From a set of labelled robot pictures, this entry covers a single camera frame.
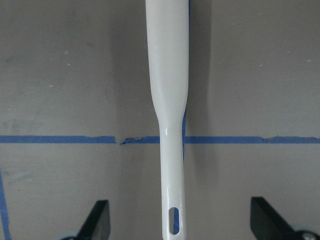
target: white plastic handle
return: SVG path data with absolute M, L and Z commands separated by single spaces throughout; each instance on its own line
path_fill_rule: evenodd
M 146 0 L 150 85 L 160 130 L 162 236 L 186 239 L 182 121 L 188 95 L 189 2 Z M 179 210 L 170 232 L 169 210 Z

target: oval hole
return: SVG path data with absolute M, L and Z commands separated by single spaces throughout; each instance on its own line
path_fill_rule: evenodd
M 179 233 L 179 209 L 176 207 L 172 207 L 169 210 L 169 228 L 171 234 L 176 235 Z

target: screw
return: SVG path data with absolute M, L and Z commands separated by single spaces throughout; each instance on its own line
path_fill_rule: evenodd
M 302 237 L 303 237 L 304 240 L 316 240 L 316 236 L 313 235 L 313 234 L 310 233 L 310 232 L 304 232 L 304 233 L 302 234 Z

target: gray surface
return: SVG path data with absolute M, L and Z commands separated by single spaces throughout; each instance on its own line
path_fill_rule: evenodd
M 0 135 L 156 136 L 144 1 L 0 3 Z M 320 3 L 192 1 L 188 136 L 320 135 Z M 319 145 L 187 145 L 188 239 L 248 239 L 250 197 L 320 232 Z M 161 239 L 159 145 L 2 144 L 13 240 Z

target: black object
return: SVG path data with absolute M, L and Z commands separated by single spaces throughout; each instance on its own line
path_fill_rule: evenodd
M 78 235 L 61 240 L 108 240 L 110 229 L 109 201 L 99 200 L 94 204 Z
M 251 231 L 257 240 L 320 240 L 310 231 L 294 231 L 263 197 L 251 198 Z

